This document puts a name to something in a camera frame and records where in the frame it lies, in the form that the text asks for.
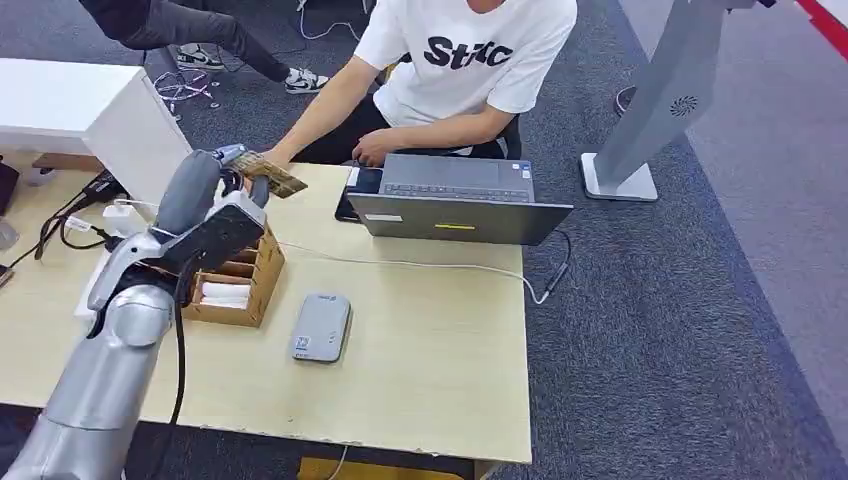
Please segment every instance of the person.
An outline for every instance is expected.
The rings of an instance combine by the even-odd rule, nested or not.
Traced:
[[[203,0],[80,0],[107,37],[134,50],[178,45],[178,64],[220,70],[224,67],[198,43],[213,43],[240,58],[292,94],[317,93],[329,80],[292,68],[271,55],[230,15],[204,11]]]
[[[576,18],[575,0],[378,0],[353,57],[265,155],[380,166],[393,151],[496,145],[535,105]]]

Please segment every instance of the white cable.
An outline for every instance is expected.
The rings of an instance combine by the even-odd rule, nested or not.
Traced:
[[[137,205],[147,205],[153,207],[155,209],[159,209],[159,204],[150,203],[150,202],[142,202],[141,200],[129,200],[126,198],[116,198],[115,203],[127,203],[127,204],[137,204]]]
[[[327,31],[325,31],[322,34],[315,35],[315,36],[307,35],[306,32],[303,30],[303,17],[306,14],[306,8],[304,7],[305,3],[306,2],[301,2],[300,6],[298,7],[298,9],[300,10],[300,34],[303,35],[303,38],[305,38],[307,40],[317,40],[321,37],[326,37],[327,35],[329,35],[330,32],[335,27],[341,26],[341,27],[347,27],[348,30],[350,30],[350,33],[353,35],[353,38],[355,38],[357,42],[360,40],[359,35],[356,34],[356,30],[354,30],[353,26],[348,22],[335,22],[332,25],[330,25],[330,28],[328,28]]]
[[[501,275],[506,275],[512,278],[516,278],[524,282],[524,285],[527,285],[527,289],[530,290],[530,296],[533,298],[533,303],[536,305],[541,305],[545,303],[545,300],[548,299],[548,292],[545,292],[542,295],[542,298],[538,298],[536,296],[536,290],[533,289],[533,285],[530,284],[530,281],[524,278],[523,275],[519,275],[515,272],[510,272],[509,270],[502,270],[500,268],[495,267],[487,267],[484,265],[461,265],[461,264],[437,264],[437,263],[415,263],[415,262],[405,262],[402,260],[364,260],[359,258],[342,258],[336,257],[334,255],[330,255],[329,253],[319,252],[318,250],[313,250],[311,248],[302,247],[300,245],[295,245],[293,243],[280,242],[283,245],[286,245],[291,248],[296,248],[298,250],[303,250],[304,252],[309,252],[315,255],[320,255],[322,257],[329,258],[330,260],[335,260],[337,262],[346,262],[346,263],[362,263],[369,265],[403,265],[407,267],[422,267],[422,268],[461,268],[461,269],[478,269],[485,270],[488,272],[500,273]]]
[[[334,478],[336,478],[336,475],[338,475],[338,474],[339,474],[339,472],[340,472],[340,471],[341,471],[341,469],[342,469],[342,465],[344,464],[344,457],[345,457],[345,455],[347,455],[347,445],[345,445],[345,449],[344,449],[344,450],[342,450],[342,458],[340,458],[340,459],[339,459],[339,464],[338,464],[338,465],[336,465],[336,470],[335,470],[335,471],[333,471],[333,474],[332,474],[332,475],[330,475],[329,477],[327,477],[327,480],[333,480]]]
[[[150,227],[148,227],[148,228],[149,228],[149,229],[151,229],[151,230],[153,230],[154,232],[164,233],[165,235],[170,235],[170,236],[172,236],[172,237],[174,237],[174,238],[177,238],[177,237],[179,236],[179,235],[174,235],[174,234],[173,234],[173,233],[171,233],[171,232],[168,232],[168,231],[162,230],[162,229],[161,229],[161,228],[159,228],[159,227],[150,226]]]

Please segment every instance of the gray laptop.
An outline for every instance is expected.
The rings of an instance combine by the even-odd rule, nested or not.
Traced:
[[[380,194],[533,203],[530,162],[389,154]]]
[[[573,210],[534,202],[526,161],[390,155],[379,192],[347,194],[375,237],[538,245]]]

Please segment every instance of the black and white sneaker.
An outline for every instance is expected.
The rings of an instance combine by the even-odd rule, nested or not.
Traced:
[[[286,79],[286,92],[292,95],[300,93],[318,93],[330,81],[323,75],[315,75],[303,68],[290,68]]]
[[[223,70],[224,64],[212,57],[206,50],[190,43],[177,48],[177,65],[183,68],[199,68],[203,70]]]

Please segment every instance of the robotic arm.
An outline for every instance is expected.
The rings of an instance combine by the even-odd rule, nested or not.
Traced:
[[[112,252],[88,298],[97,320],[4,480],[121,478],[159,346],[187,293],[180,279],[220,266],[264,232],[267,178],[255,179],[248,197],[227,169],[244,152],[194,151],[174,174],[155,228]],[[215,202],[220,178],[228,182]]]

